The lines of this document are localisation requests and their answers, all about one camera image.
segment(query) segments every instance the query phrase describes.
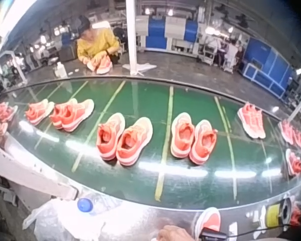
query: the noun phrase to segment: ceiling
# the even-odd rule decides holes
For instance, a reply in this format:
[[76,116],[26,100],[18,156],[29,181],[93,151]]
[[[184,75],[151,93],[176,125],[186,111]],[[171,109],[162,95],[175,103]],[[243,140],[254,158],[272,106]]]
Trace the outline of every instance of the ceiling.
[[[16,27],[11,32],[7,48],[20,43],[23,39],[35,41],[39,37],[40,27],[47,28],[47,21],[51,27],[61,24],[63,20],[70,20],[80,14],[86,14],[90,10],[87,6],[92,0],[37,0],[27,13],[21,18]],[[170,5],[175,7],[196,7],[204,5],[204,0],[136,0],[137,3],[142,2],[143,5]],[[123,0],[115,0],[115,2],[124,3]],[[95,0],[95,7],[100,6],[100,11],[106,11],[108,8],[108,0]],[[228,7],[230,16],[239,15],[241,13],[251,18],[248,29],[251,34],[263,38],[266,42],[275,47],[286,59],[294,60],[297,65],[301,64],[301,36],[295,31],[300,28],[297,26],[295,19],[289,18],[287,12],[279,15],[281,0],[214,0],[215,5],[225,4]]]

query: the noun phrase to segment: factory floor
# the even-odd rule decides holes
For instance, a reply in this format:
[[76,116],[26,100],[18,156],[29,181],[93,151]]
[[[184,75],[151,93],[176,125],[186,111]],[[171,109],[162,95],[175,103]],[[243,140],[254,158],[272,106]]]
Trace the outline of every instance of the factory floor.
[[[248,101],[256,106],[271,111],[274,106],[279,107],[275,113],[280,119],[288,117],[288,110],[278,98],[261,88],[257,84],[245,79],[239,73],[229,74],[218,67],[209,66],[204,63],[197,63],[196,59],[157,52],[137,53],[138,64],[153,64],[157,68],[144,72],[148,77],[163,79],[173,79],[198,86],[210,88],[222,93],[235,96],[244,101]],[[129,72],[121,67],[128,64],[128,54],[124,54],[120,64],[116,65],[110,74],[129,75]],[[78,59],[64,63],[67,72],[73,72],[74,76],[89,75]],[[26,78],[29,83],[43,80],[55,79],[52,67],[45,67],[29,73]]]
[[[258,106],[264,104],[266,109],[270,109],[272,104],[279,105],[264,90],[237,74],[229,75],[182,57],[190,66],[183,65],[179,58],[157,53],[138,55],[139,63],[158,65],[157,69],[145,73],[148,76],[156,74],[160,78],[203,85],[237,97],[243,95],[245,100]],[[286,173],[283,164],[288,146],[279,133],[278,121],[271,116],[264,115],[263,118],[266,138],[253,140],[246,135],[237,116],[242,104],[218,93],[211,94],[178,84],[143,81],[142,76],[140,81],[115,77],[82,78],[82,75],[91,72],[77,61],[69,62],[65,67],[68,73],[72,72],[73,81],[39,84],[17,90],[2,96],[0,102],[9,101],[10,105],[19,107],[9,126],[10,134],[47,165],[79,183],[121,199],[151,206],[203,209],[255,203],[283,193],[299,182],[298,179],[288,180],[281,175],[281,170]],[[216,71],[219,78],[204,75],[205,70],[210,70],[210,73]],[[128,72],[117,66],[112,73],[125,75]],[[30,83],[52,78],[51,67],[28,75]],[[260,93],[256,101],[252,91]],[[95,103],[95,109],[72,133],[56,130],[48,118],[32,127],[27,124],[24,111],[28,103],[45,98],[55,103],[71,98],[78,101],[90,98]],[[147,116],[153,124],[152,140],[132,167],[123,167],[116,161],[104,162],[96,151],[98,124],[107,121],[116,112],[124,115],[126,126],[142,116]],[[170,154],[172,121],[182,112],[190,114],[193,124],[207,119],[218,130],[215,150],[203,166],[192,164],[188,158],[176,159]]]

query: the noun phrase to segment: plastic bag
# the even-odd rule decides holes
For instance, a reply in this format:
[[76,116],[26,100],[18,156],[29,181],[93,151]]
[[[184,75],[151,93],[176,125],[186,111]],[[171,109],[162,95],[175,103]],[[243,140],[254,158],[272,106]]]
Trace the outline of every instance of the plastic bag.
[[34,209],[24,220],[22,229],[36,221],[34,234],[38,241],[73,241],[75,238],[63,227],[58,219],[56,207],[62,202],[52,199]]

